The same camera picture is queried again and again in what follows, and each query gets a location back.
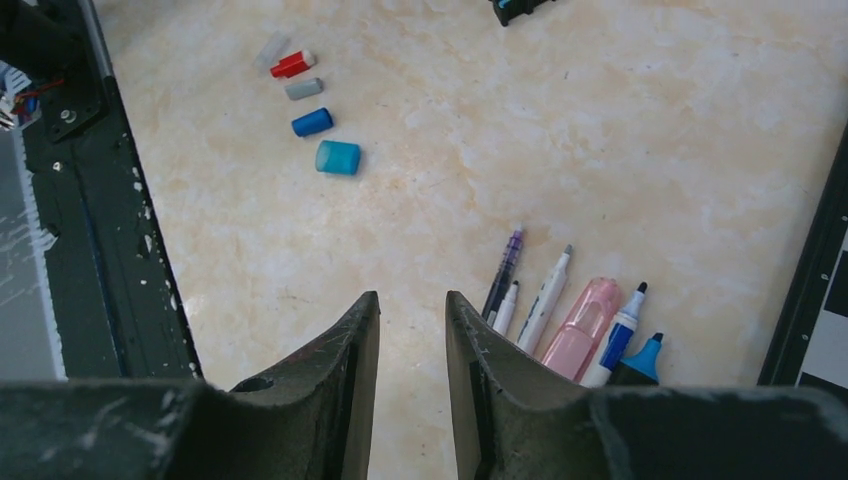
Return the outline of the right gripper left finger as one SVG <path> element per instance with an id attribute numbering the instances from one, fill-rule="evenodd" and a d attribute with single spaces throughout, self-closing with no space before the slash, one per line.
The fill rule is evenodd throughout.
<path id="1" fill-rule="evenodd" d="M 229 391 L 199 379 L 1 387 L 5 479 L 363 479 L 380 306 L 364 293 L 328 330 Z"/>

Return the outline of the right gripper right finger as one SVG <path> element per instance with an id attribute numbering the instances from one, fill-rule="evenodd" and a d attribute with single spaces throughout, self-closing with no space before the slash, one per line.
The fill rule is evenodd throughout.
<path id="1" fill-rule="evenodd" d="M 843 479 L 847 409 L 812 388 L 587 389 L 445 303 L 462 479 Z"/>

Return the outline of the red cap white marker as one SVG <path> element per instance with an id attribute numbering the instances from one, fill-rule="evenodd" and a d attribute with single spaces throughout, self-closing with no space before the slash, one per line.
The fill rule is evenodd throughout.
<path id="1" fill-rule="evenodd" d="M 568 244 L 540 287 L 528 317 L 522 325 L 517 338 L 517 346 L 530 356 L 534 355 L 539 340 L 567 283 L 568 265 L 572 253 L 573 245 Z"/>

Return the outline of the pink highlighter pen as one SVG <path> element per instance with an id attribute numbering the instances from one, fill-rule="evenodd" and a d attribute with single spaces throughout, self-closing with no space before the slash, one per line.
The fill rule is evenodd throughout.
<path id="1" fill-rule="evenodd" d="M 621 289 L 613 278 L 589 281 L 545 350 L 541 363 L 578 383 L 602 334 L 621 304 Z"/>

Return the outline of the purple pen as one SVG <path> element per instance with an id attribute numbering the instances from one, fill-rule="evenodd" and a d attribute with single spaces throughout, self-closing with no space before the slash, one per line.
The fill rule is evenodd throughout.
<path id="1" fill-rule="evenodd" d="M 489 324 L 494 323 L 494 318 L 504 300 L 508 289 L 513 281 L 516 265 L 524 242 L 524 226 L 518 223 L 507 242 L 501 263 L 495 278 L 490 286 L 485 304 L 481 311 L 482 318 Z"/>

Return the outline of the blue black highlighter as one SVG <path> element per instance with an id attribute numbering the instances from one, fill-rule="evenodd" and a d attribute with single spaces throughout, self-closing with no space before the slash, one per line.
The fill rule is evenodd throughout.
<path id="1" fill-rule="evenodd" d="M 612 370 L 607 386 L 658 386 L 657 358 L 662 348 L 664 334 L 655 333 L 641 350 L 633 356 L 619 360 Z"/>

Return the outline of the blue cap whiteboard marker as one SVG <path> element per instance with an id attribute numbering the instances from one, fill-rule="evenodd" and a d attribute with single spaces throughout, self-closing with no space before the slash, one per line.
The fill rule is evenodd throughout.
<path id="1" fill-rule="evenodd" d="M 581 386 L 595 388 L 607 383 L 638 329 L 640 310 L 647 290 L 648 283 L 641 282 L 612 318 L 609 329 L 580 379 Z"/>

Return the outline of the light blue highlighter cap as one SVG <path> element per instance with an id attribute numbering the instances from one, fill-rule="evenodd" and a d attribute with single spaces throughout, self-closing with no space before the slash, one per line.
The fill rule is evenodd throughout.
<path id="1" fill-rule="evenodd" d="M 359 145 L 323 140 L 316 151 L 315 168 L 321 173 L 354 176 L 358 172 L 360 160 Z"/>

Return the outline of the dark blue marker cap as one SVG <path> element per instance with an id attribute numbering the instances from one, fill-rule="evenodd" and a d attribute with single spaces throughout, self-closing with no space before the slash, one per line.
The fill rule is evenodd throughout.
<path id="1" fill-rule="evenodd" d="M 330 111 L 322 107 L 294 119 L 291 127 L 296 136 L 305 138 L 333 128 L 334 120 Z"/>

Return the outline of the clear pen cap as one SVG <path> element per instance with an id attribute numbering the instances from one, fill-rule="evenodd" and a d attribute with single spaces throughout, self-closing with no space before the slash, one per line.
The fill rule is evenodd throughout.
<path id="1" fill-rule="evenodd" d="M 253 68 L 262 75 L 276 65 L 288 51 L 289 39 L 281 31 L 274 32 L 253 62 Z"/>

